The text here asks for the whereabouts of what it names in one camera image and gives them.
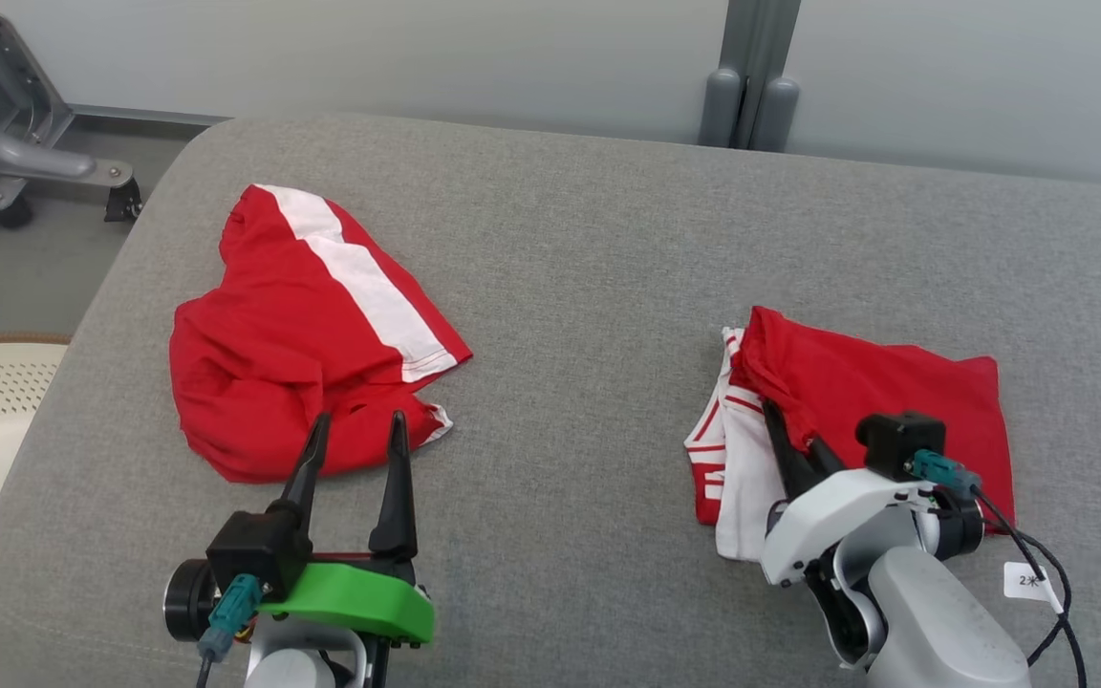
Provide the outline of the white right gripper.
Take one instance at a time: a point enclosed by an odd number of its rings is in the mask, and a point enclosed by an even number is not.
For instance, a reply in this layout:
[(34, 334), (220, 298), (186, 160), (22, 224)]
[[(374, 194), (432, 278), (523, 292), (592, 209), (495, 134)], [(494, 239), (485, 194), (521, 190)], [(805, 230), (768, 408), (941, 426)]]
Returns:
[(908, 514), (909, 532), (915, 540), (925, 552), (937, 552), (939, 518), (929, 513), (935, 506), (935, 484), (922, 480), (891, 480), (868, 467), (844, 470), (842, 459), (830, 445), (822, 437), (813, 437), (808, 444), (808, 462), (814, 473), (829, 477), (805, 492), (805, 461), (791, 443), (782, 409), (776, 402), (764, 398), (762, 414), (784, 496), (792, 500), (765, 537), (762, 570), (768, 585), (802, 582), (807, 565), (887, 509)]

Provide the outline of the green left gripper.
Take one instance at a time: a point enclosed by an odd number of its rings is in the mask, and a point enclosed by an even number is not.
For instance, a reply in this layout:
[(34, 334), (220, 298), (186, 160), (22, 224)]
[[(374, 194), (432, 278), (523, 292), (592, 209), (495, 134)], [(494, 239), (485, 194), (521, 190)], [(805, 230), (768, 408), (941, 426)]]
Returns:
[[(297, 531), (302, 536), (309, 535), (315, 489), (327, 456), (331, 426), (328, 413), (314, 421), (281, 492), (280, 505), (298, 517)], [(419, 552), (414, 473), (407, 421), (402, 411), (393, 414), (386, 458), (384, 496), (368, 548), (379, 558), (414, 559)], [(436, 627), (434, 607), (415, 585), (345, 563), (310, 563), (288, 596), (281, 601), (263, 602), (259, 614), (286, 614), (403, 643), (432, 643)]]

